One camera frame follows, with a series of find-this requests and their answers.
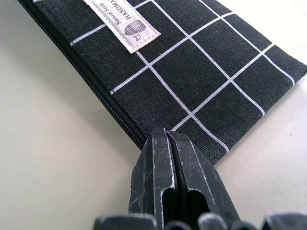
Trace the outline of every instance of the white table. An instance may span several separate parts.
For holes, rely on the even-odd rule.
[[[307,63],[291,0],[223,0]],[[217,165],[242,219],[307,210],[307,78]],[[125,213],[140,151],[16,0],[0,0],[0,229],[89,230]]]

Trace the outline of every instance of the black fabric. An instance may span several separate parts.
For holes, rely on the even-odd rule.
[[[82,0],[32,4],[144,137],[184,133],[215,164],[307,73],[216,0],[128,1],[161,32],[132,55]]]

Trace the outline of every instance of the zipper pouch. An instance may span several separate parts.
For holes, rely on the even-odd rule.
[[[120,18],[99,15],[89,0],[19,2],[139,148],[165,127],[215,164],[307,73],[215,0],[128,0],[140,18],[122,33],[110,29]],[[123,0],[93,2],[124,10]],[[147,22],[161,35],[127,50],[135,41],[125,35],[142,39]]]

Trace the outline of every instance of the white label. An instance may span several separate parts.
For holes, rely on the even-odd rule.
[[[131,54],[160,35],[126,0],[84,1]]]

